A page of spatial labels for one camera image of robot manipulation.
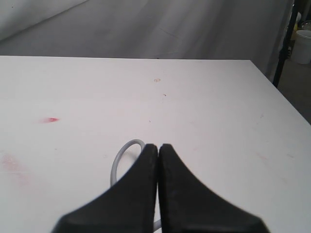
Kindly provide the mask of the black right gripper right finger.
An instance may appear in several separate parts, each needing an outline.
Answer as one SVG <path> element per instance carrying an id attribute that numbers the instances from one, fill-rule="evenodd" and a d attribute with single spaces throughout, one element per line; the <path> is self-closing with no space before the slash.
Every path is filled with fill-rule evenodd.
<path id="1" fill-rule="evenodd" d="M 158 195 L 164 233 L 267 233 L 257 216 L 231 204 L 200 182 L 173 146 L 159 150 Z"/>

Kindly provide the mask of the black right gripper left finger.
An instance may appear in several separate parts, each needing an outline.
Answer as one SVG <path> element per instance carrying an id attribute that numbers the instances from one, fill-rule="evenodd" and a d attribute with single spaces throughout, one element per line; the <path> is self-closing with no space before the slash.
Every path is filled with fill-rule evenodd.
<path id="1" fill-rule="evenodd" d="M 158 150 L 147 144 L 137 160 L 105 193 L 60 218 L 56 233 L 152 233 Z"/>

